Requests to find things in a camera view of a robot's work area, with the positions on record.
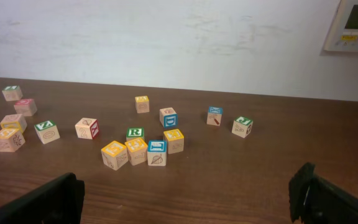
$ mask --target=wall control panel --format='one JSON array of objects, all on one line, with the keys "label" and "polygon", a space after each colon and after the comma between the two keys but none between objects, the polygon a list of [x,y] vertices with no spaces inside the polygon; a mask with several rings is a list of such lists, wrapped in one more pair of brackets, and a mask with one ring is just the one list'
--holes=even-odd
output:
[{"label": "wall control panel", "polygon": [[342,0],[324,50],[358,52],[358,0]]}]

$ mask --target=white wall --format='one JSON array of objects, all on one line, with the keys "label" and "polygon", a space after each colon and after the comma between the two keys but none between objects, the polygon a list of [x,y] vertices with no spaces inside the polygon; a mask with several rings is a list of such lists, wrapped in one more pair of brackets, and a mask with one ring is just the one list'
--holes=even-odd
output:
[{"label": "white wall", "polygon": [[339,0],[0,0],[0,77],[358,101]]}]

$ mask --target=brown table surface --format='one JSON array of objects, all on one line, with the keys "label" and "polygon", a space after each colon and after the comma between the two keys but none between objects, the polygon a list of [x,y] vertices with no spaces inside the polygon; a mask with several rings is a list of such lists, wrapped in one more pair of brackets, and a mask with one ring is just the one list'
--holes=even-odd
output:
[{"label": "brown table surface", "polygon": [[[288,181],[308,161],[358,198],[358,102],[0,78],[0,121],[15,113],[2,95],[9,85],[38,112],[26,117],[25,144],[0,152],[0,205],[73,172],[85,181],[82,223],[290,223]],[[142,95],[151,110],[137,114]],[[206,124],[208,106],[224,108],[220,127]],[[129,127],[162,139],[158,111],[167,107],[178,113],[184,152],[166,167],[103,164],[100,149],[124,142]],[[238,116],[254,120],[245,139],[231,133]],[[83,117],[99,120],[96,139],[77,138]],[[60,139],[44,145],[34,124],[48,119]]]}]

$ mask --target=block with yellow top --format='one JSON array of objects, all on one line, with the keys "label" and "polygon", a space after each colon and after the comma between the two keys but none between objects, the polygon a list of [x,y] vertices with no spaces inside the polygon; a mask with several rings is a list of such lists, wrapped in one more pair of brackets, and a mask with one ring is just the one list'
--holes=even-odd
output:
[{"label": "block with yellow top", "polygon": [[185,147],[185,137],[179,129],[164,131],[164,140],[168,143],[168,154],[182,152]]},{"label": "block with yellow top", "polygon": [[147,161],[147,144],[142,138],[125,142],[128,148],[129,162],[134,166]]},{"label": "block with yellow top", "polygon": [[20,86],[7,86],[2,90],[2,93],[5,96],[6,101],[16,101],[23,97]]},{"label": "block with yellow top", "polygon": [[25,140],[20,129],[3,128],[0,130],[0,152],[15,152],[24,143]]},{"label": "block with yellow top", "polygon": [[113,141],[101,150],[104,165],[118,170],[128,162],[127,147],[117,141]]},{"label": "block with yellow top", "polygon": [[24,119],[23,114],[11,114],[6,115],[0,122],[2,128],[18,128],[23,133],[27,127],[27,122]]},{"label": "block with yellow top", "polygon": [[149,97],[147,96],[135,97],[135,107],[137,113],[150,112]]}]

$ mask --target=wooden block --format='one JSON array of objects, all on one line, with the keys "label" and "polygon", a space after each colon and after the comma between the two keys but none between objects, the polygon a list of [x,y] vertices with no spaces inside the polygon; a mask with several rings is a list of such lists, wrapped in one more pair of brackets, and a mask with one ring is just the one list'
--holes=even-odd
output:
[{"label": "wooden block", "polygon": [[77,136],[83,139],[94,139],[99,134],[99,123],[97,119],[82,118],[75,124]]},{"label": "wooden block", "polygon": [[19,100],[14,105],[16,113],[23,114],[23,116],[33,116],[37,112],[34,99]]},{"label": "wooden block", "polygon": [[2,91],[6,101],[16,101],[23,97],[20,86],[7,86]]},{"label": "wooden block", "polygon": [[164,140],[168,144],[168,154],[182,152],[185,148],[185,137],[179,129],[164,131]]},{"label": "wooden block", "polygon": [[137,113],[147,113],[150,112],[149,97],[147,96],[137,96],[135,97],[135,107]]},{"label": "wooden block", "polygon": [[27,122],[23,114],[6,115],[0,122],[2,128],[18,128],[23,133],[27,127]]},{"label": "wooden block", "polygon": [[160,109],[160,122],[164,128],[178,125],[178,115],[173,108]]},{"label": "wooden block", "polygon": [[144,141],[144,128],[128,128],[127,141],[135,138],[142,138]]},{"label": "wooden block", "polygon": [[59,131],[57,130],[56,124],[49,120],[34,125],[35,131],[42,143],[50,143],[56,139],[60,139]]},{"label": "wooden block", "polygon": [[20,129],[3,128],[0,130],[0,152],[15,152],[24,143],[25,140]]},{"label": "wooden block", "polygon": [[149,146],[147,148],[147,162],[149,163],[149,166],[167,165],[166,141],[149,141]]},{"label": "wooden block", "polygon": [[231,133],[245,138],[251,132],[253,123],[253,120],[240,116],[234,120]]},{"label": "wooden block", "polygon": [[142,138],[125,142],[128,148],[129,162],[134,166],[147,160],[147,144]]},{"label": "wooden block", "polygon": [[128,162],[127,147],[117,141],[113,141],[106,147],[102,148],[102,158],[104,165],[118,170]]},{"label": "wooden block", "polygon": [[206,123],[210,125],[220,126],[222,120],[222,114],[223,114],[223,108],[210,106],[206,118]]}]

